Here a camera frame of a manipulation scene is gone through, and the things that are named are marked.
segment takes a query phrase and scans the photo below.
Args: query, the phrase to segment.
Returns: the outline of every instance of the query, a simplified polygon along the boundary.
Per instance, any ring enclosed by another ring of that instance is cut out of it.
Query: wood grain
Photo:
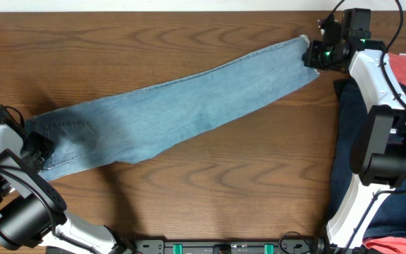
[[[173,80],[301,34],[319,38],[316,21],[325,15],[0,13],[0,104],[29,117]],[[389,41],[397,24],[397,13],[373,12],[371,31]],[[406,22],[393,51],[406,52]],[[125,236],[315,234],[325,219],[336,143],[332,82],[342,77],[322,73],[301,90],[154,159],[52,184],[70,211]]]

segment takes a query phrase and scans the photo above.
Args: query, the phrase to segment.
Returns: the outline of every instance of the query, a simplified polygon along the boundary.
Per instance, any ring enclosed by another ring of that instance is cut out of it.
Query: blue denim pants
[[[58,109],[26,121],[56,147],[46,180],[112,162],[137,163],[260,109],[317,78],[300,36],[203,73]]]
[[[336,157],[330,180],[329,219],[336,213],[347,193],[352,177],[350,148],[367,117],[366,105],[353,79],[335,86],[339,98],[339,124]],[[406,182],[398,189],[406,189]],[[406,238],[406,195],[390,195],[386,198],[364,235],[365,238],[386,236]]]

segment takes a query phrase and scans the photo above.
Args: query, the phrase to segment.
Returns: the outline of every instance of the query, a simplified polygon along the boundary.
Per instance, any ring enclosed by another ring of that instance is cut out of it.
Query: white backdrop
[[[14,11],[326,11],[338,0],[0,0]],[[406,10],[406,0],[401,0]],[[394,0],[347,0],[340,7],[396,10]]]

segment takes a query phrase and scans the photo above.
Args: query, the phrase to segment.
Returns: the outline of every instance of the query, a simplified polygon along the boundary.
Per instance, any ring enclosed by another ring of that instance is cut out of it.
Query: pocket stitching
[[[86,127],[88,127],[88,128],[90,129],[90,131],[93,132],[93,134],[94,134],[94,140],[93,140],[93,142],[92,142],[92,149],[90,149],[88,152],[83,153],[83,154],[81,154],[81,155],[79,155],[79,156],[77,156],[77,157],[74,157],[74,158],[72,158],[72,159],[64,160],[63,162],[58,163],[58,164],[56,164],[56,165],[54,165],[54,153],[53,153],[53,154],[51,155],[51,163],[48,165],[48,168],[47,168],[47,169],[53,169],[53,168],[55,168],[55,167],[57,167],[57,166],[60,166],[60,165],[62,165],[62,164],[64,164],[64,163],[67,163],[67,162],[70,162],[70,161],[72,161],[72,160],[74,160],[74,159],[77,159],[77,158],[79,158],[79,157],[88,155],[88,154],[92,153],[92,152],[95,150],[95,147],[96,147],[96,144],[97,144],[97,141],[98,141],[98,139],[99,139],[100,134],[99,134],[98,130],[97,130],[94,126],[92,126],[92,125],[90,124],[89,121],[65,121],[65,122],[61,122],[61,123],[46,124],[46,125],[45,125],[45,136],[46,136],[48,139],[51,140],[51,133],[50,133],[49,129],[50,129],[52,126],[60,127],[60,126],[66,125],[67,123],[71,123],[71,124],[77,124],[77,123],[79,123],[79,124],[84,124]],[[61,131],[61,132],[62,132],[62,134],[65,135],[67,138],[72,139],[69,135],[66,135],[66,133],[64,133],[63,131]]]

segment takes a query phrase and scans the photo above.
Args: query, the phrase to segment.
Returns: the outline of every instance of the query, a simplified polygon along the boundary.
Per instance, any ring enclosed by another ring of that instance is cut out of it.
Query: light blue jeans
[[[40,175],[141,162],[260,109],[317,78],[301,60],[307,45],[300,36],[203,73],[35,116],[27,131],[56,145]]]

